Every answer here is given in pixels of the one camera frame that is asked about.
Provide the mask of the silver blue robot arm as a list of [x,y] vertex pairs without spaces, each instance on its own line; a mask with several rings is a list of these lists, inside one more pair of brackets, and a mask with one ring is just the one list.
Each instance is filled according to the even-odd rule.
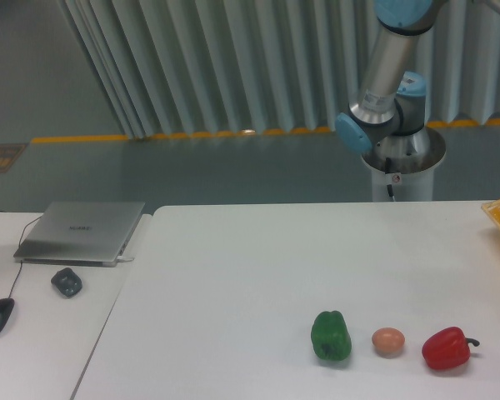
[[[397,133],[410,121],[398,104],[399,85],[419,38],[435,24],[446,1],[377,1],[374,10],[381,26],[362,84],[347,113],[337,115],[335,129],[347,147],[368,153],[378,142]],[[478,27],[464,34],[477,44],[468,64],[476,66],[470,82],[442,82],[445,99],[466,106],[465,113],[485,122],[500,113],[500,1],[486,1]]]

